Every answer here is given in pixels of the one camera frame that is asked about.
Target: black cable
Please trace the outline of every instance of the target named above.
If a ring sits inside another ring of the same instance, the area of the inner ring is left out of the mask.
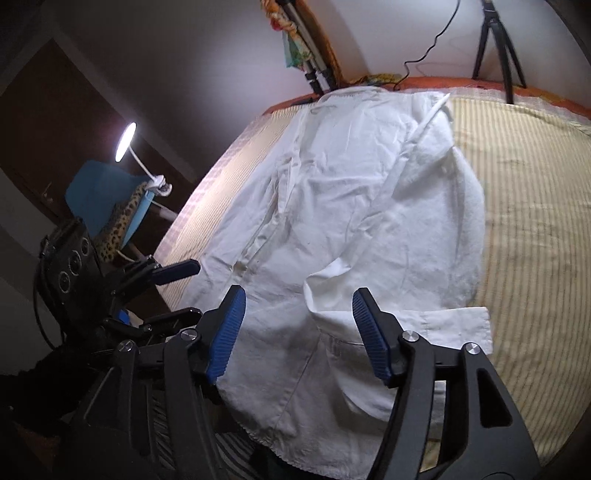
[[[47,345],[49,345],[49,348],[51,348],[52,350],[55,350],[56,347],[53,345],[51,340],[49,340],[49,337],[45,333],[43,325],[41,324],[41,319],[39,318],[39,309],[37,307],[37,279],[39,277],[40,271],[41,271],[41,262],[38,263],[37,270],[35,272],[35,277],[33,277],[33,310],[35,311],[35,321],[37,322],[37,327],[39,328],[39,331],[41,332],[41,336],[45,340],[45,343]]]
[[[406,80],[409,77],[410,70],[408,69],[408,64],[409,63],[419,63],[419,62],[422,62],[425,58],[427,58],[427,55],[429,55],[429,52],[432,51],[433,48],[435,48],[435,45],[437,45],[437,39],[439,37],[441,37],[446,32],[446,30],[451,25],[453,19],[456,18],[456,14],[457,14],[458,9],[460,8],[460,3],[461,2],[462,2],[462,0],[457,0],[456,9],[453,11],[452,17],[449,19],[449,22],[447,22],[447,25],[443,28],[443,30],[441,30],[437,35],[435,35],[435,40],[433,41],[433,45],[431,45],[427,49],[427,51],[425,52],[425,55],[423,55],[418,60],[407,60],[407,61],[404,62],[404,68],[406,69],[407,74],[394,84],[393,90],[396,90],[396,87],[398,87],[398,85],[400,85],[404,80]]]

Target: leopard print fabric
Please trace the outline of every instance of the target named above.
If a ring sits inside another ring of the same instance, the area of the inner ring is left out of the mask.
[[[111,216],[99,234],[93,239],[96,253],[104,263],[111,263],[122,248],[121,243],[127,232],[131,219],[134,217],[139,203],[144,196],[148,182],[140,183],[127,202],[116,203]]]

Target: brown wooden door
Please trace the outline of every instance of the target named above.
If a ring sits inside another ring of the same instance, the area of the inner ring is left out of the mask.
[[[87,160],[114,164],[127,123],[49,41],[0,96],[0,167],[36,207],[59,222],[72,215],[64,195],[74,175]],[[139,135],[133,146],[154,174],[173,184],[170,197],[160,200],[178,212],[193,186]],[[130,156],[118,166],[144,173]],[[164,231],[160,222],[160,237]],[[158,241],[150,238],[151,251]]]

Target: mattress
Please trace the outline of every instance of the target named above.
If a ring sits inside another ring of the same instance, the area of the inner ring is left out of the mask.
[[[547,462],[591,401],[591,127],[546,111],[454,92],[454,136],[486,198],[483,278],[495,368]],[[253,122],[193,193],[155,256],[199,259],[254,168],[299,107]],[[188,280],[160,292],[174,309]]]

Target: camera lens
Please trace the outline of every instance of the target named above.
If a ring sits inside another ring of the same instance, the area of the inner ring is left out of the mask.
[[[74,275],[78,275],[78,273],[80,273],[80,270],[82,269],[82,260],[80,260],[80,255],[78,254],[78,252],[76,250],[74,250],[70,254],[70,259],[68,260],[68,266],[70,267],[70,271]]]
[[[70,277],[68,274],[66,272],[60,272],[57,280],[60,285],[60,290],[63,293],[68,293],[70,291]]]
[[[82,243],[80,244],[80,251],[82,255],[86,256],[90,252],[90,243],[87,238],[82,239]]]

